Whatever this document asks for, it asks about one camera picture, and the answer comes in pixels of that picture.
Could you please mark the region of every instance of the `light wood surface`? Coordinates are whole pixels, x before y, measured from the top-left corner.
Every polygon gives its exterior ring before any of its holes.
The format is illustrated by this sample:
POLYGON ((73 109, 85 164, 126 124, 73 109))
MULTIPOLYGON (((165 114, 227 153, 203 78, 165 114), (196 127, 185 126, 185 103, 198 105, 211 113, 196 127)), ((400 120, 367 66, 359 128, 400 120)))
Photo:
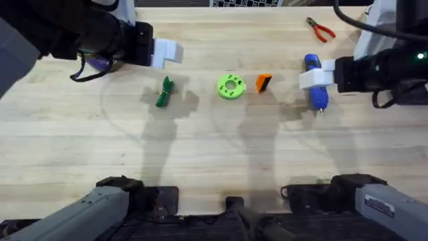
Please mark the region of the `light wood surface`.
POLYGON ((314 114, 298 90, 304 54, 352 54, 358 31, 331 8, 139 9, 138 19, 182 43, 183 63, 76 84, 78 62, 47 58, 0 101, 0 218, 42 218, 112 175, 178 186, 182 214, 221 212, 226 195, 279 210, 281 186, 337 173, 371 173, 428 202, 426 107, 376 110, 368 94, 331 88, 330 106, 314 114), (307 16, 337 38, 320 43, 307 16), (216 93, 228 73, 247 81, 239 100, 216 93), (261 73, 274 78, 258 95, 261 73), (166 75, 177 92, 160 110, 166 75))

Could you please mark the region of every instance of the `gray metal casing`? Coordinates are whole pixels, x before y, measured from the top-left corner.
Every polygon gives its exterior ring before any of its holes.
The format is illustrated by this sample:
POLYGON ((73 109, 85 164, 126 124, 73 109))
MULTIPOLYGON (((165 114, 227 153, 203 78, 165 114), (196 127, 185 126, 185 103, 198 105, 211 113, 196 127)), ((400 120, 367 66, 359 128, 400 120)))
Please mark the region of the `gray metal casing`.
POLYGON ((33 68, 39 55, 36 47, 0 17, 0 98, 33 68))
POLYGON ((96 187, 86 197, 1 241, 93 241, 125 218, 128 205, 128 192, 96 187))
POLYGON ((428 240, 428 205, 393 187, 369 184, 356 189, 355 208, 408 241, 428 240))

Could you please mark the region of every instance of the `label sticker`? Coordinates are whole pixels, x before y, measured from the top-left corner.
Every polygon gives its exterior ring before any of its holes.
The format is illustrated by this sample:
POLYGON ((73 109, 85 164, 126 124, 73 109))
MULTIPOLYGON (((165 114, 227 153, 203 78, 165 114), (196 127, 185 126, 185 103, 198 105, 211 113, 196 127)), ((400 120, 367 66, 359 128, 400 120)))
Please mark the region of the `label sticker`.
POLYGON ((374 209, 394 218, 395 208, 391 204, 388 204, 388 203, 380 200, 379 198, 375 198, 375 197, 372 197, 372 196, 367 195, 367 194, 364 198, 364 203, 367 206, 374 208, 374 209))

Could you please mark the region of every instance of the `green toy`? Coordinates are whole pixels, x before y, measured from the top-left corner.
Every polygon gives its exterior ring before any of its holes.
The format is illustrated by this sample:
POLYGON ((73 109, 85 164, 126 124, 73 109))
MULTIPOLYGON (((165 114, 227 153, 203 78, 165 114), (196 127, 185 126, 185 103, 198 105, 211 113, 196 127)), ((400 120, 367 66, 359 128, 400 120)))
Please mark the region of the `green toy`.
POLYGON ((222 76, 217 82, 217 91, 221 98, 236 100, 243 95, 247 86, 240 76, 228 74, 222 76))
POLYGON ((163 80, 162 93, 156 101, 156 107, 162 108, 168 105, 169 96, 174 89, 174 82, 169 80, 168 76, 163 80))

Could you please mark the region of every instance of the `purple part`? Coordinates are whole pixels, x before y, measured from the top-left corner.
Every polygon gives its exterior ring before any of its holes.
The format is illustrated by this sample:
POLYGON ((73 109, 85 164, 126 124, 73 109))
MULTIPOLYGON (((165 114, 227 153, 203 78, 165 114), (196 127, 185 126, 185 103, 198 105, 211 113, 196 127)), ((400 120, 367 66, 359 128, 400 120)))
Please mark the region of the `purple part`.
POLYGON ((86 63, 98 71, 103 71, 107 68, 108 62, 106 60, 99 60, 95 58, 87 58, 86 63))

